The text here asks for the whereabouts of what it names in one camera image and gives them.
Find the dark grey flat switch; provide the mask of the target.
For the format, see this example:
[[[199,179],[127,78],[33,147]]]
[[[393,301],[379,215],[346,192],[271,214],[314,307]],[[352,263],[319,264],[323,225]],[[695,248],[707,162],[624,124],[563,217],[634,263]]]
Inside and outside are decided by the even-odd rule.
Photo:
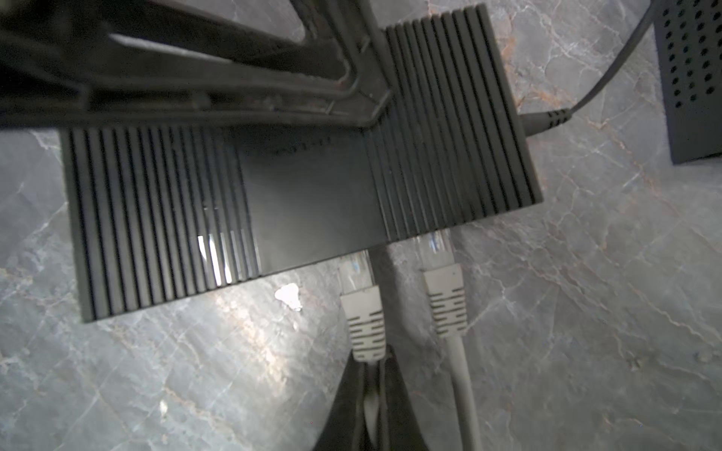
[[[671,161],[721,154],[721,2],[662,1],[654,35]]]

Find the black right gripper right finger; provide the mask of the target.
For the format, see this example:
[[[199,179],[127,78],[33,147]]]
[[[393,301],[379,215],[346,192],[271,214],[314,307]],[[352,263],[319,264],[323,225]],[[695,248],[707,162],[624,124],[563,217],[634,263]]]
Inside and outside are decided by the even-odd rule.
[[[391,346],[380,364],[380,449],[423,450],[425,443],[402,371]]]

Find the black ribbed network switch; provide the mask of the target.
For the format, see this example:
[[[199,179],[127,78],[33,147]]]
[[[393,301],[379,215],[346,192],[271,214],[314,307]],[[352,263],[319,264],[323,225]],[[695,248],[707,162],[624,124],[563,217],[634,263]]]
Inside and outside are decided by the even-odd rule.
[[[384,35],[400,90],[372,127],[63,132],[82,320],[540,203],[487,7]]]

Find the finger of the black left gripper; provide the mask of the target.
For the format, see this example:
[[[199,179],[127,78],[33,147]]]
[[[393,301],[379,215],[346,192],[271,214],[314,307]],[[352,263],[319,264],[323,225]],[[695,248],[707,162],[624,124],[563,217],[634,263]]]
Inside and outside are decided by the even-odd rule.
[[[370,4],[293,9],[302,41],[169,1],[5,1],[1,124],[374,124],[392,61]]]

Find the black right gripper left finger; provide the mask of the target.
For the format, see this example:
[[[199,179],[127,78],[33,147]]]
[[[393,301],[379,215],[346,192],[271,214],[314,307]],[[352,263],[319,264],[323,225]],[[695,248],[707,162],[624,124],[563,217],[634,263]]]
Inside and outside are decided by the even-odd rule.
[[[338,390],[314,451],[367,449],[365,365],[349,354]]]

